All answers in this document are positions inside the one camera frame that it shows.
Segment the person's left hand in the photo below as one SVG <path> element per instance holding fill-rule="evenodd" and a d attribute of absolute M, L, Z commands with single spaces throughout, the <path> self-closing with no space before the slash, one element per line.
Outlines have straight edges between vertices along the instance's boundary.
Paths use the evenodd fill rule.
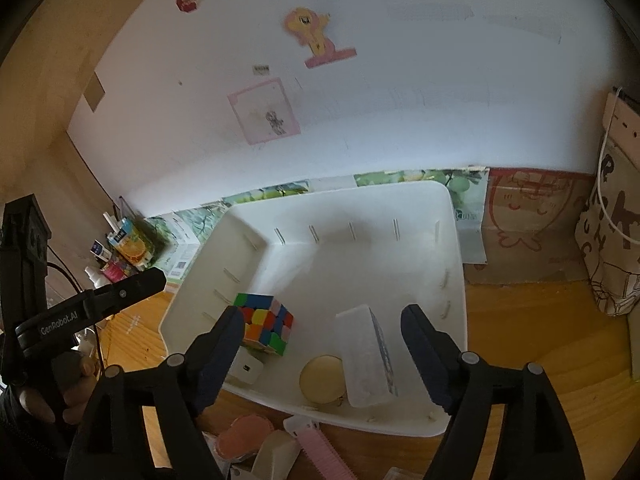
<path fill-rule="evenodd" d="M 98 382 L 98 361 L 72 350 L 57 356 L 42 371 L 43 378 L 17 389 L 20 407 L 47 424 L 78 425 Z"/>

